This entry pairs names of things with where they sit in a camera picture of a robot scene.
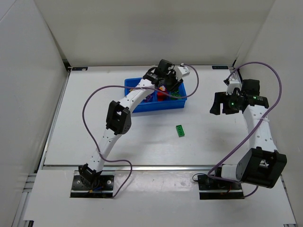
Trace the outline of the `red long lego brick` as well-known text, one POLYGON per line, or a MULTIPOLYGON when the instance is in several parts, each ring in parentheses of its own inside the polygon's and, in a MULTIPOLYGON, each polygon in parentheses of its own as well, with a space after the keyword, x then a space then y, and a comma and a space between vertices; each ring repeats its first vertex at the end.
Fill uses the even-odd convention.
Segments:
POLYGON ((166 94, 165 92, 157 92, 157 96, 167 96, 168 94, 166 94))

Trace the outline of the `red half-round lego brick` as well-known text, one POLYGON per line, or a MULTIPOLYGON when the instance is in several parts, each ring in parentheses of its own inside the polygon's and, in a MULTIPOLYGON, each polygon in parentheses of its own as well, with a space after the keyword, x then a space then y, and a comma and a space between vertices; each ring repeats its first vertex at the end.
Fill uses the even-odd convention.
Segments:
POLYGON ((164 101, 166 99, 166 96, 157 96, 157 100, 159 102, 164 101))

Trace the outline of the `purple lego brick studs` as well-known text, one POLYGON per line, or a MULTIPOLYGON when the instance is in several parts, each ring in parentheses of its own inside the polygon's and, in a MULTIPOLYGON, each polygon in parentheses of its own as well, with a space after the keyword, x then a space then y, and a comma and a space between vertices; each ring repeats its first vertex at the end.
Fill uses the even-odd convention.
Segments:
POLYGON ((145 103, 149 103, 153 101, 153 95, 148 95, 144 100, 145 103))

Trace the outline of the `green lego brick bottom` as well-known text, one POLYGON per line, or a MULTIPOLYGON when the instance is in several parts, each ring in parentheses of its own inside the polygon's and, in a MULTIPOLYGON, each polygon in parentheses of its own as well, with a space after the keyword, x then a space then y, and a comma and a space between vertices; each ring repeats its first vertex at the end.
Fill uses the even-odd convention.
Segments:
POLYGON ((172 93, 170 99, 171 100, 181 100, 182 98, 181 98, 180 94, 172 93))

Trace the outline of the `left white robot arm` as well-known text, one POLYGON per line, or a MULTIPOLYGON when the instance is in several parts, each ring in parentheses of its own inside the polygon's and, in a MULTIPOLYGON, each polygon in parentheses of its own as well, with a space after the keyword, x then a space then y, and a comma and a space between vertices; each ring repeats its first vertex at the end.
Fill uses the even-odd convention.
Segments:
POLYGON ((156 67, 150 68, 135 87, 119 101, 111 101, 108 106, 106 125, 100 142, 93 142, 96 150, 89 161, 79 166, 82 183, 89 189, 101 186, 100 175, 104 163, 117 140, 126 134, 132 125, 131 114, 135 108, 152 92, 159 91, 164 86, 169 92, 176 91, 183 83, 183 77, 189 75, 189 69, 184 64, 174 66, 167 60, 161 60, 156 67))

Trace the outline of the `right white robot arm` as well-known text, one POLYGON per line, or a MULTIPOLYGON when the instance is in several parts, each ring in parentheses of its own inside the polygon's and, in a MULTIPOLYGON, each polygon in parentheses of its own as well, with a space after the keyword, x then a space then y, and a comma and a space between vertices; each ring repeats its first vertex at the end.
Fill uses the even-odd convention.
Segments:
POLYGON ((287 164, 285 154, 278 152, 270 131, 268 100, 260 96, 258 80, 226 79, 227 90, 216 92, 210 113, 241 112, 248 129, 249 150, 235 165, 220 163, 208 177, 233 183, 248 183, 273 188, 287 164))

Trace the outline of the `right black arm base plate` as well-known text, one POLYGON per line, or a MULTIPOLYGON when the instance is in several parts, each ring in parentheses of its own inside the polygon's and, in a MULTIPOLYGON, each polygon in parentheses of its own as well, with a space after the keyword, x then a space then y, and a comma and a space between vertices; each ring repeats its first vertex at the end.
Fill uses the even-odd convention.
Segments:
POLYGON ((237 200, 244 198, 242 186, 239 183, 215 180, 203 173, 194 174, 192 181, 198 184, 200 200, 237 200))

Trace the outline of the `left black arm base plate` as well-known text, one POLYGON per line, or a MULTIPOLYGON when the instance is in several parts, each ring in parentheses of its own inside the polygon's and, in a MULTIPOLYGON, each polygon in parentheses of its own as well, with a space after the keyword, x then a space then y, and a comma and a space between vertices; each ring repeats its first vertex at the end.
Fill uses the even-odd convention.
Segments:
POLYGON ((100 175, 93 185, 85 183, 79 174, 75 174, 71 185, 71 198, 112 198, 114 175, 100 175))

